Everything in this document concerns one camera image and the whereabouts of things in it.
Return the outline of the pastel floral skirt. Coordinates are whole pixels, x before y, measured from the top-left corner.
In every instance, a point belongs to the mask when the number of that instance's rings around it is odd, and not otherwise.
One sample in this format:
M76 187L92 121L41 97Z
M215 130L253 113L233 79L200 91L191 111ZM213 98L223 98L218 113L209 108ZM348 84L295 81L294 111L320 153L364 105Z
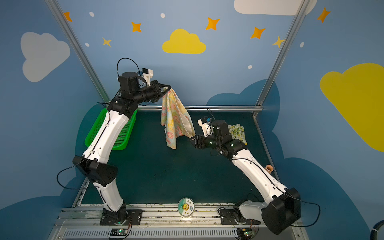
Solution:
M177 138L196 135L192 119L185 106L170 89L162 98L161 125L165 127L167 146L173 150L177 148Z

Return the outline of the lemon print skirt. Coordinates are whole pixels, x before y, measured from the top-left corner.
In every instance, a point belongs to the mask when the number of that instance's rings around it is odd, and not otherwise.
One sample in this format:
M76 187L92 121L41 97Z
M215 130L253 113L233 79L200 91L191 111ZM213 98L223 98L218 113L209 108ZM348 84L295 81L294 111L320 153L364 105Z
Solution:
M228 125L228 128L233 139L240 140L245 146L248 145L245 136L245 128L243 126L241 126L240 124Z

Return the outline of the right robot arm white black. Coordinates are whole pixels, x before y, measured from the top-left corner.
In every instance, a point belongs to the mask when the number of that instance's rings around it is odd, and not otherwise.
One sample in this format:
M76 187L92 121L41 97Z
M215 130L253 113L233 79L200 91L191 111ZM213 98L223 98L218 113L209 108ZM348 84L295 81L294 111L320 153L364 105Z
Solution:
M265 224L275 235L288 227L298 227L301 218L300 193L288 189L274 178L252 155L249 148L239 139L234 139L224 120L209 117L199 119L203 134L191 138L197 149L212 149L230 160L257 188L263 198L262 203L250 200L234 205L231 211L219 210L225 225Z

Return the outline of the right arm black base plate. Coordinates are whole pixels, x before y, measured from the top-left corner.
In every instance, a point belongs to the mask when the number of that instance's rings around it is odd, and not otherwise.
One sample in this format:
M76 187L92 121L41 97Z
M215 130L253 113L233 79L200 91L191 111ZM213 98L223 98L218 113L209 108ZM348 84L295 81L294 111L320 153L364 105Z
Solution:
M261 222L243 217L238 209L218 208L222 225L260 225Z

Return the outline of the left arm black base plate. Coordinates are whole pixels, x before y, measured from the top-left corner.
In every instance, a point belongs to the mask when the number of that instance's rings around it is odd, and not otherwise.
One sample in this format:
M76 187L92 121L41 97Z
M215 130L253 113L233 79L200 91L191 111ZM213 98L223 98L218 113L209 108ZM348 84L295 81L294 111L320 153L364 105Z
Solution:
M100 226L138 226L141 223L142 210L125 210L111 212L103 209Z

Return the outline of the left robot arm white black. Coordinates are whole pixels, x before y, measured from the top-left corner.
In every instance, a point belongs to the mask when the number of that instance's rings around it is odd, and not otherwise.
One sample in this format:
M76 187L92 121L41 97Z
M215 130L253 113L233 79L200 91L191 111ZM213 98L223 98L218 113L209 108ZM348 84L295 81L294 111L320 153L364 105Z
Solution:
M153 71L146 68L118 74L120 89L106 103L107 113L96 137L82 156L73 159L73 166L87 177L103 201L102 226L133 223L116 183L118 168L108 161L119 134L138 106L142 103L156 103L171 90L170 85L161 84L152 80L152 77Z

